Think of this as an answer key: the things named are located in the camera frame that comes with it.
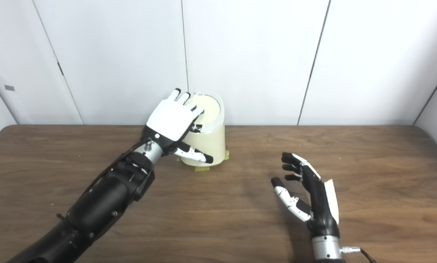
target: bolt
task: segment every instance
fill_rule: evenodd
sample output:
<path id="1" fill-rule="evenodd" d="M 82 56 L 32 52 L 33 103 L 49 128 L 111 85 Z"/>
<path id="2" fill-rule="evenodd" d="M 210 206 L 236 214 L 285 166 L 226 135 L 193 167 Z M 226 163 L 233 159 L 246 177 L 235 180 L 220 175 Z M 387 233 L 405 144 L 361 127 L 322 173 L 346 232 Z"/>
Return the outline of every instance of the bolt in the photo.
<path id="1" fill-rule="evenodd" d="M 146 152 L 150 152 L 150 151 L 152 151 L 152 141 L 148 141 L 148 142 L 145 144 L 144 151 L 146 151 Z"/>

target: black robotic arm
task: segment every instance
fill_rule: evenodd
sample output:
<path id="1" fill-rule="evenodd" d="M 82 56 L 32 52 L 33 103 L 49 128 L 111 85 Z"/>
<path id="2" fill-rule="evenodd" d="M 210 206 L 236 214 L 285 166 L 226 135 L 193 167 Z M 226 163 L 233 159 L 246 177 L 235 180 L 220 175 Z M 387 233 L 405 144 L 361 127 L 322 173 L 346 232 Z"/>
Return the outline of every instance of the black robotic arm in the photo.
<path id="1" fill-rule="evenodd" d="M 88 186 L 59 223 L 8 263 L 72 263 L 102 237 L 133 202 L 142 198 L 155 179 L 153 166 L 175 153 L 205 163 L 213 158 L 182 142 L 204 110 L 184 105 L 176 89 L 162 100 L 142 130 L 141 139 L 120 155 Z"/>

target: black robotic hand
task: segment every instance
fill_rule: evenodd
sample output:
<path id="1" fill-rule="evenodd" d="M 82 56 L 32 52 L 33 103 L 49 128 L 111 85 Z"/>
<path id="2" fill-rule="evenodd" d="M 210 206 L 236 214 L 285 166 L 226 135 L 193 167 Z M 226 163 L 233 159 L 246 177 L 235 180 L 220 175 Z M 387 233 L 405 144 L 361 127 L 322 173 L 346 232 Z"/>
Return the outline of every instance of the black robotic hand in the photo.
<path id="1" fill-rule="evenodd" d="M 375 263 L 364 250 L 358 247 L 339 246 L 339 208 L 334 182 L 322 182 L 321 176 L 304 158 L 294 153 L 282 153 L 282 168 L 293 174 L 285 175 L 287 181 L 298 181 L 310 194 L 311 205 L 300 200 L 285 188 L 280 178 L 272 178 L 272 186 L 285 206 L 300 220 L 307 223 L 311 233 L 314 258 L 317 263 L 345 263 L 342 253 L 363 253 Z"/>
<path id="2" fill-rule="evenodd" d="M 332 235 L 339 237 L 339 208 L 335 196 L 334 183 L 329 180 L 322 182 L 316 170 L 304 158 L 294 153 L 282 153 L 282 168 L 294 172 L 286 175 L 287 181 L 299 181 L 309 192 L 311 206 L 304 201 L 293 197 L 285 188 L 280 178 L 273 178 L 272 185 L 280 199 L 302 221 L 307 222 L 312 237 Z"/>

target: silver cylindrical wrist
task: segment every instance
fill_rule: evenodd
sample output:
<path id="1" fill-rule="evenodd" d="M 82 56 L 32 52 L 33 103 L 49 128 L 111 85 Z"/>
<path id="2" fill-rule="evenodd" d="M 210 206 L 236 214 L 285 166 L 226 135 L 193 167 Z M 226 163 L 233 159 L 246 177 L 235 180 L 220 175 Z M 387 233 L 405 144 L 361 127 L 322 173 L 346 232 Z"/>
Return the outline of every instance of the silver cylindrical wrist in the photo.
<path id="1" fill-rule="evenodd" d="M 335 236 L 325 235 L 317 236 L 312 239 L 312 248 L 314 251 L 314 258 L 318 259 L 341 259 L 342 253 L 340 251 L 339 239 Z"/>
<path id="2" fill-rule="evenodd" d="M 134 151 L 145 155 L 153 164 L 160 159 L 163 153 L 162 147 L 154 141 L 148 141 Z"/>

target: black forearm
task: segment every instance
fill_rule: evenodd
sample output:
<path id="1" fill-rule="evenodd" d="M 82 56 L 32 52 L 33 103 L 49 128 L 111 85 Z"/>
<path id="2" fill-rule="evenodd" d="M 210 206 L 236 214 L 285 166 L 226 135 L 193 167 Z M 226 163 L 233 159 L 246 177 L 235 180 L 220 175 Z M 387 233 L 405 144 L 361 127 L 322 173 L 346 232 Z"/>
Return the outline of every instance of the black forearm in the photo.
<path id="1" fill-rule="evenodd" d="M 66 217 L 8 263 L 72 263 L 138 201 L 155 179 L 153 163 L 142 153 L 125 155 L 91 185 Z"/>

